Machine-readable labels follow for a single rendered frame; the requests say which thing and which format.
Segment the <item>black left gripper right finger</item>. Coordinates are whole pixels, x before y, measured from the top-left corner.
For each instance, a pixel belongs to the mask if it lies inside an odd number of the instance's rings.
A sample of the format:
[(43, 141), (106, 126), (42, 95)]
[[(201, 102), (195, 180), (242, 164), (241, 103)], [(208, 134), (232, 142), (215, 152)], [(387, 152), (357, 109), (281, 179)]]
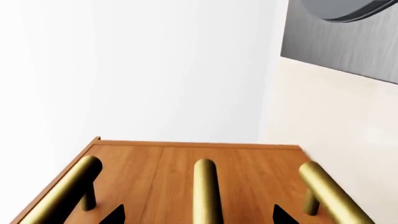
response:
[(274, 205), (272, 219), (274, 224), (300, 224), (278, 205)]

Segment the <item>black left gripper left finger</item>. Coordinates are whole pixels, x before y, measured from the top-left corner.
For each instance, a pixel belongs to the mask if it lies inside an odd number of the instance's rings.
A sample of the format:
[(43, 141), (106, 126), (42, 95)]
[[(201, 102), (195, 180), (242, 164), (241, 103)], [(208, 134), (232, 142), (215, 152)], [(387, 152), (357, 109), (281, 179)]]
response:
[(99, 224), (124, 224), (125, 222), (125, 210), (124, 205), (120, 204), (116, 207), (108, 216), (103, 218)]

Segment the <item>brown wooden drawer cabinet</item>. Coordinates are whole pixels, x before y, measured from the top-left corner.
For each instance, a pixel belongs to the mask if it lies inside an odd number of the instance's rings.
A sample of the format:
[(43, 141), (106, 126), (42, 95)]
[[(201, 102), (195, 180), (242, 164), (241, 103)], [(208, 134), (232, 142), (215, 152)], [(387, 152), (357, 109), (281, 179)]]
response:
[(216, 164), (226, 224), (273, 224), (274, 205), (299, 223), (333, 224), (324, 209), (303, 212), (305, 184), (298, 169), (308, 156), (296, 145), (108, 141), (94, 138), (10, 224), (28, 212), (83, 156), (96, 156), (103, 169), (94, 182), (97, 206), (74, 209), (66, 224), (97, 224), (124, 205), (126, 224), (192, 223), (193, 167)]

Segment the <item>grey brushed metal panel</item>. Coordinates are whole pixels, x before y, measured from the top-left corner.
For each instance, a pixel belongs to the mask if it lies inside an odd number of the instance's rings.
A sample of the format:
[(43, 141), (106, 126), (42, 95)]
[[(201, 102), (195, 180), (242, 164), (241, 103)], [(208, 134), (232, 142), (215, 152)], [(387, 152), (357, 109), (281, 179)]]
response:
[(398, 3), (356, 22), (327, 22), (289, 0), (280, 55), (398, 85)]

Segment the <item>dark grey curved object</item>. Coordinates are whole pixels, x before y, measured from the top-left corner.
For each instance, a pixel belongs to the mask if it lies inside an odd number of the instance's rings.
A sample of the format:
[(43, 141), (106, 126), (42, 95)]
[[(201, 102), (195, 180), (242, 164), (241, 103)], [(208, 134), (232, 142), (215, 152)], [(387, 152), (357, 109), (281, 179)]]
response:
[(398, 0), (301, 0), (306, 10), (327, 22), (349, 23), (373, 16)]

